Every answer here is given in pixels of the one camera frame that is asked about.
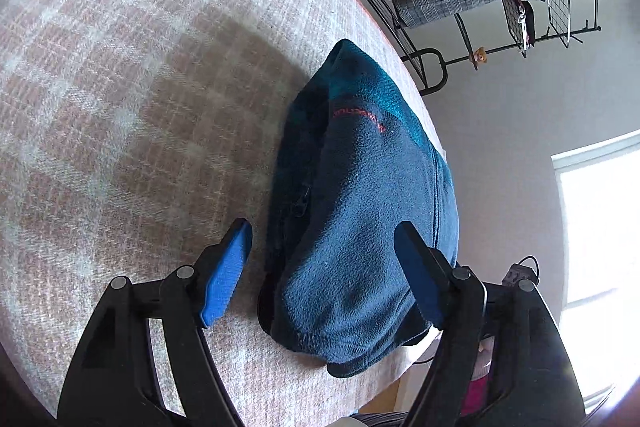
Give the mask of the right hand in white glove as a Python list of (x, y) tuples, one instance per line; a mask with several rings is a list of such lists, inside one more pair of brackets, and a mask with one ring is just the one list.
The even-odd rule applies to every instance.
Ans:
[(478, 345), (477, 357), (474, 365), (472, 380), (482, 379), (489, 375), (494, 352), (495, 337), (489, 336), (483, 339)]

